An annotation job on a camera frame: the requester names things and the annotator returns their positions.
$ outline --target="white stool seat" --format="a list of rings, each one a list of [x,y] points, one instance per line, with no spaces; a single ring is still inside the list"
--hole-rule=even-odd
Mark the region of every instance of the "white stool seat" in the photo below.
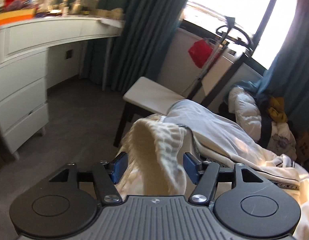
[[[146,77],[140,77],[123,99],[152,113],[167,114],[170,106],[184,97]]]

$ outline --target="cabinet leg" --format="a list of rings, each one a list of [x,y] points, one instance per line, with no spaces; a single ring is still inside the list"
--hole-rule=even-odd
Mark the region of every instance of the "cabinet leg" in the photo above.
[[[45,136],[45,134],[46,134],[46,127],[45,127],[45,126],[43,126],[43,127],[40,129],[40,134],[41,134],[41,136]]]
[[[20,159],[20,155],[19,155],[18,151],[15,151],[12,155],[16,159],[16,161],[18,161]]]

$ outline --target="blue cloth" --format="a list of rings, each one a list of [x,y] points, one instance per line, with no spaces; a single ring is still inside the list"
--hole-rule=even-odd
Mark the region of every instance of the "blue cloth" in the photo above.
[[[99,9],[123,8],[125,27],[116,38],[107,85],[125,93],[141,76],[156,80],[187,0],[100,0]],[[102,83],[106,40],[90,41],[82,77]]]
[[[284,97],[288,119],[298,131],[309,131],[309,0],[298,0],[287,37],[264,77],[240,86]]]

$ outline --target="red bag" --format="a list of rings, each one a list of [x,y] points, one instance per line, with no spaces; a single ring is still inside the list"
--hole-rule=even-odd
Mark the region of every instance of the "red bag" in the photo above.
[[[189,49],[190,57],[198,68],[202,68],[211,55],[213,48],[206,40],[196,41]]]

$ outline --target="mustard yellow cloth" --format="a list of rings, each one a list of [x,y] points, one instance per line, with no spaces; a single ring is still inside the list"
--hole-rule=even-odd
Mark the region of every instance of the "mustard yellow cloth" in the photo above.
[[[267,109],[268,114],[275,122],[287,122],[288,117],[284,112],[284,99],[271,97],[270,107]]]

